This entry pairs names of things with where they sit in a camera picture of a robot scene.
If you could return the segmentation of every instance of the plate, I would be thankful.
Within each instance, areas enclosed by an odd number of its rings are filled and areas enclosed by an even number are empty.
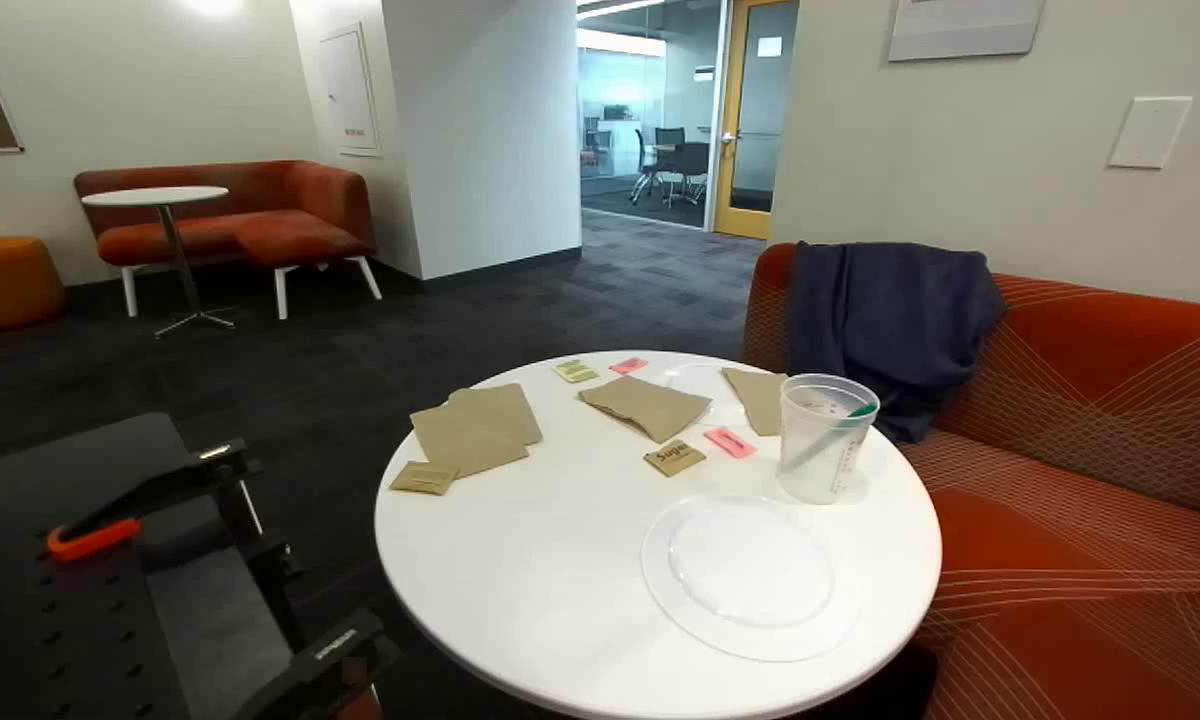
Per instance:
[[[643,583],[689,637],[750,658],[809,658],[852,624],[819,534],[759,498],[689,497],[643,534]]]

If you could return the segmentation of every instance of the clear plastic cup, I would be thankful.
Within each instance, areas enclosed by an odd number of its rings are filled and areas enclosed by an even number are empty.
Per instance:
[[[881,394],[847,374],[806,371],[786,381],[782,406],[782,484],[797,498],[833,505],[876,425]]]

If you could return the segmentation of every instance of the sofa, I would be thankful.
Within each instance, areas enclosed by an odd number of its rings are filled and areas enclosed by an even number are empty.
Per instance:
[[[786,371],[792,242],[743,358]],[[907,445],[945,527],[929,715],[1200,715],[1200,305],[996,274],[1009,316]]]
[[[243,255],[263,264],[275,283],[275,316],[289,319],[289,272],[301,264],[353,260],[363,287],[380,300],[373,274],[373,219],[363,176],[303,163],[170,163],[170,167],[96,167],[77,176],[77,196],[166,187],[166,183],[221,183],[224,201],[181,204],[176,232],[189,260]],[[101,260],[120,267],[123,307],[136,316],[136,272],[170,264],[174,248],[152,207],[87,207]]]

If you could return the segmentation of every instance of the round white table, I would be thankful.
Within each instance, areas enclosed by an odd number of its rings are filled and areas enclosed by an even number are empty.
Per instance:
[[[202,287],[198,287],[198,274],[194,274],[194,264],[189,264],[189,248],[184,248],[184,235],[174,224],[174,207],[206,204],[206,201],[221,201],[221,196],[230,196],[230,187],[221,187],[221,183],[166,183],[166,187],[123,187],[123,193],[87,193],[87,196],[79,196],[79,204],[87,204],[87,207],[157,207],[157,215],[166,224],[174,264],[176,264],[176,274],[181,274],[184,296],[189,296],[189,316],[157,328],[157,338],[166,338],[170,332],[189,328],[189,325],[235,328],[234,319],[211,316],[211,311],[202,307]]]
[[[649,358],[639,381],[711,394],[681,431],[710,454],[694,473],[665,478],[643,462],[657,448],[649,434],[577,401],[629,356]],[[565,382],[565,358],[601,374]],[[852,498],[788,498],[777,441],[750,429],[722,366],[743,364],[594,351],[492,374],[486,382],[530,391],[543,445],[447,497],[387,487],[410,459],[424,459],[410,434],[378,497],[378,547],[420,627],[477,674],[569,715],[786,715],[876,674],[915,631],[939,577],[939,524],[921,475],[871,431],[852,468]],[[710,429],[733,429],[757,454],[726,454],[706,441]],[[743,658],[674,624],[639,554],[649,527],[683,497],[768,505],[809,527],[852,603],[838,639],[809,658]]]

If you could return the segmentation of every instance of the glass door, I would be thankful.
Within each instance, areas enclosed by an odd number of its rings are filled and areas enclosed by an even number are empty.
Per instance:
[[[735,0],[722,131],[718,229],[768,238],[799,0]]]

